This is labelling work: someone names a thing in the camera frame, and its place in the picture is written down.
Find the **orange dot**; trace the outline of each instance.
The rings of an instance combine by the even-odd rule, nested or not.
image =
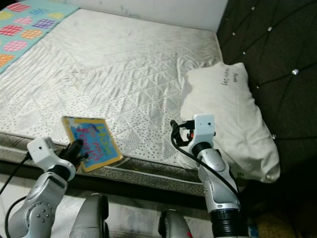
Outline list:
[[[6,63],[8,63],[13,58],[14,58],[14,56],[11,56],[11,55],[0,54],[0,67],[4,66]]]
[[[42,35],[41,30],[26,30],[21,33],[21,37],[26,39],[34,39]]]

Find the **pillow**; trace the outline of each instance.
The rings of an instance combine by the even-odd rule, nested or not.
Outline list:
[[[181,117],[190,120],[194,114],[203,113],[214,114],[214,148],[230,164],[236,178],[262,182],[278,179],[277,147],[255,105],[243,63],[219,62],[187,73],[182,87]],[[181,153],[178,163],[197,169],[196,163]]]

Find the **book cover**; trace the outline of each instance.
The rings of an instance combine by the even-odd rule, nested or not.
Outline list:
[[[84,141],[81,155],[87,153],[88,159],[81,162],[85,172],[110,165],[123,158],[105,119],[62,117],[67,136],[71,142]]]

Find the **colorful blanket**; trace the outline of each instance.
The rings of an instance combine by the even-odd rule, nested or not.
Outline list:
[[[26,0],[0,11],[0,73],[78,7]]]

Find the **mattress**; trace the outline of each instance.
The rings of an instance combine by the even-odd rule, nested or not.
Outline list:
[[[0,157],[14,159],[4,144],[25,150],[36,136],[66,145],[61,116],[105,118],[126,157],[94,175],[199,187],[176,162],[169,122],[181,122],[185,73],[220,60],[215,33],[80,9],[0,75]]]

